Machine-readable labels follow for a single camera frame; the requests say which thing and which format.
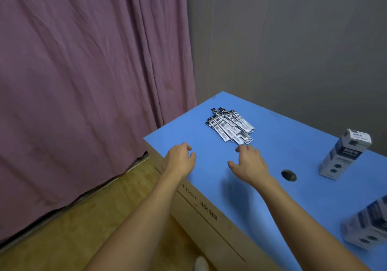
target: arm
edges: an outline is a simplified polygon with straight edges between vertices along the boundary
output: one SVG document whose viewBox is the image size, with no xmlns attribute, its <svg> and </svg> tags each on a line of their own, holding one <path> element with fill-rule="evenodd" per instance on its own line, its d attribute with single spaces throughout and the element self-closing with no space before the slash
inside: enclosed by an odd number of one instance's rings
<svg viewBox="0 0 387 271">
<path fill-rule="evenodd" d="M 191 157 L 183 143 L 169 150 L 163 174 L 152 192 L 109 237 L 86 266 L 85 271 L 147 270 L 170 214 L 177 187 L 191 173 L 196 154 Z"/>
<path fill-rule="evenodd" d="M 370 271 L 357 257 L 303 210 L 268 173 L 253 146 L 239 146 L 239 165 L 232 172 L 253 186 L 264 199 L 279 231 L 303 270 Z"/>
</svg>

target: curtain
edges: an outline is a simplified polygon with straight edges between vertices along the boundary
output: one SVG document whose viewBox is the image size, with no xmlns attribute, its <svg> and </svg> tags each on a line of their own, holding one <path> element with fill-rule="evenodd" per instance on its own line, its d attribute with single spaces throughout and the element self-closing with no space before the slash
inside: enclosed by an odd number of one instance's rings
<svg viewBox="0 0 387 271">
<path fill-rule="evenodd" d="M 186 0 L 0 0 L 0 240 L 196 106 Z"/>
</svg>

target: white shoe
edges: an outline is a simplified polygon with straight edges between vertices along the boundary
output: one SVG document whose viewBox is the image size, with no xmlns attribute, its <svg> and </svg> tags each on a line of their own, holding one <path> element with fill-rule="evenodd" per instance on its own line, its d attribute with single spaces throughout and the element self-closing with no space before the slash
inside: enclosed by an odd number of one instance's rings
<svg viewBox="0 0 387 271">
<path fill-rule="evenodd" d="M 208 263 L 206 259 L 202 256 L 197 257 L 193 271 L 209 271 L 209 270 L 210 268 L 208 267 Z"/>
</svg>

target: floor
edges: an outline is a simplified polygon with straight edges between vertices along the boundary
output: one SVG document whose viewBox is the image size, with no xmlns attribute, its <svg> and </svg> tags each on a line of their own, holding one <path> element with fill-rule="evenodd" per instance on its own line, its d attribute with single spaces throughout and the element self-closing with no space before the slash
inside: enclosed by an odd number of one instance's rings
<svg viewBox="0 0 387 271">
<path fill-rule="evenodd" d="M 0 254 L 7 271 L 82 270 L 103 242 L 147 196 L 159 178 L 146 160 Z M 170 216 L 150 270 L 191 271 L 201 254 Z"/>
</svg>

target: blue tabletop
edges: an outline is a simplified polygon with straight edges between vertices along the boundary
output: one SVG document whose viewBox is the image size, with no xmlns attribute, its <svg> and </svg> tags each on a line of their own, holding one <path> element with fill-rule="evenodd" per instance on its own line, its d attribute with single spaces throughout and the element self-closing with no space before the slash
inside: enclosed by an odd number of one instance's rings
<svg viewBox="0 0 387 271">
<path fill-rule="evenodd" d="M 338 181 L 320 176 L 318 165 L 337 138 L 310 126 L 221 92 L 145 140 L 162 156 L 182 142 L 196 151 L 195 169 L 188 180 L 239 229 L 271 256 L 280 267 L 301 270 L 283 240 L 264 201 L 249 185 L 238 180 L 227 161 L 238 163 L 235 142 L 224 142 L 205 122 L 211 108 L 235 109 L 255 127 L 251 145 L 261 151 L 271 175 L 288 194 L 325 229 L 374 271 L 387 266 L 387 245 L 366 251 L 341 238 L 340 221 L 387 194 L 387 158 L 364 152 Z M 285 180 L 281 171 L 292 170 L 297 181 Z"/>
</svg>

